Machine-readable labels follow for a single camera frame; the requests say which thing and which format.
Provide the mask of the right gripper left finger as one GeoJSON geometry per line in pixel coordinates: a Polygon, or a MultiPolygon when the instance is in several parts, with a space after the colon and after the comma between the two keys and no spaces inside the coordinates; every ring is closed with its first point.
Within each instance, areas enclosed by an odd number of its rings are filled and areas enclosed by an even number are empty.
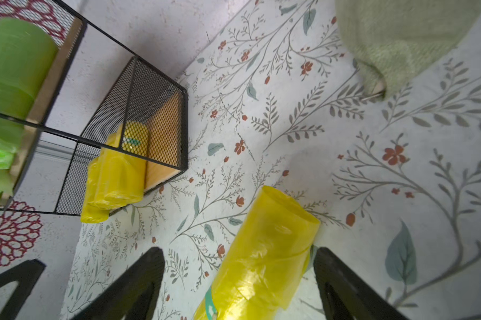
{"type": "Polygon", "coordinates": [[[152,247],[74,319],[152,319],[164,271],[163,250],[152,247]]]}

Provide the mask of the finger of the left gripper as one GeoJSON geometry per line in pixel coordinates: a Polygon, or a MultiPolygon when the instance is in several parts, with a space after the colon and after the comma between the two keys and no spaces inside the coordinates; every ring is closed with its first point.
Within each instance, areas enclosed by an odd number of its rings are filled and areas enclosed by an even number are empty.
{"type": "Polygon", "coordinates": [[[0,288],[12,283],[17,285],[7,301],[6,308],[22,308],[45,268],[42,261],[31,259],[0,274],[0,288]]]}

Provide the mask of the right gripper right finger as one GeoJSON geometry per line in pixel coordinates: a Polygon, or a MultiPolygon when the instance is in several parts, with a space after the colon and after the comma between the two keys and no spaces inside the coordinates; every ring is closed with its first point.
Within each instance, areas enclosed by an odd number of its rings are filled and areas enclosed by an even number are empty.
{"type": "Polygon", "coordinates": [[[405,319],[330,249],[320,247],[313,267],[327,319],[405,319]]]}

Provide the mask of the yellow bag roll top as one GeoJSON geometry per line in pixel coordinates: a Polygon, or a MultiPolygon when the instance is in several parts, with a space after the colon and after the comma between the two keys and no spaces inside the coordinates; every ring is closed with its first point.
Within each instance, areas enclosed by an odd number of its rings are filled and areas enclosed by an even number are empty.
{"type": "Polygon", "coordinates": [[[194,319],[274,319],[297,291],[319,227],[292,197],[264,186],[194,319]]]}

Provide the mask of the black wire wooden shelf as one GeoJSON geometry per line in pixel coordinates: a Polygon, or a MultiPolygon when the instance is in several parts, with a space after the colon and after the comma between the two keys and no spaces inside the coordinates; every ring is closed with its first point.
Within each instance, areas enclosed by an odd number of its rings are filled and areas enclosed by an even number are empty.
{"type": "Polygon", "coordinates": [[[62,1],[0,1],[4,17],[40,27],[59,51],[27,118],[0,113],[24,127],[0,211],[21,191],[47,197],[41,213],[80,215],[88,166],[103,148],[146,161],[144,194],[188,168],[184,87],[62,1]],[[146,157],[119,147],[127,121],[147,126],[146,157]]]}

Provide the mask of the yellow bag roll front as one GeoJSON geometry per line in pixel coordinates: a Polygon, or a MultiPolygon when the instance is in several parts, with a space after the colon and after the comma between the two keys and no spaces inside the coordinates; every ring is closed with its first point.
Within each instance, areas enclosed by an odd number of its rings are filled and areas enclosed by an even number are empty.
{"type": "Polygon", "coordinates": [[[99,178],[98,168],[99,158],[92,160],[88,166],[88,176],[86,182],[85,199],[81,212],[81,222],[94,224],[107,221],[109,218],[109,211],[101,209],[93,205],[95,201],[97,182],[99,178]]]}

